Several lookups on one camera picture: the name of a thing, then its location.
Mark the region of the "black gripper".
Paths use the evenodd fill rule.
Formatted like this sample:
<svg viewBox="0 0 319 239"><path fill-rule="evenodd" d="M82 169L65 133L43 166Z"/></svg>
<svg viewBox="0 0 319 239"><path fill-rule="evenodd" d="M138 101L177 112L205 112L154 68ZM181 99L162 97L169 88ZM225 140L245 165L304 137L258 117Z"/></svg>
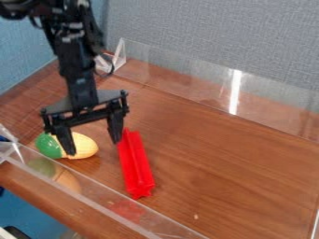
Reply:
<svg viewBox="0 0 319 239"><path fill-rule="evenodd" d="M77 154L71 128L106 120L114 144L122 141L123 118L130 112L126 90L99 90L95 70L61 68L67 96L42 109L45 130L55 133L67 155Z"/></svg>

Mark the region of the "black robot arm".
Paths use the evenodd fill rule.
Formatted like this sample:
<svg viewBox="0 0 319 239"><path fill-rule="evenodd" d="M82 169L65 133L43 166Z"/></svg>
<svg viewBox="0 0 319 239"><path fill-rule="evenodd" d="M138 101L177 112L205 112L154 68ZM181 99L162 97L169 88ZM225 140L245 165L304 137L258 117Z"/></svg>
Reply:
<svg viewBox="0 0 319 239"><path fill-rule="evenodd" d="M0 17L30 19L42 29L59 60L67 97L42 109L45 131L58 137L69 155L77 153L71 128L107 120L111 140L122 141L123 118L130 112L125 90L97 89L95 58L103 54L99 29L90 0L0 0Z"/></svg>

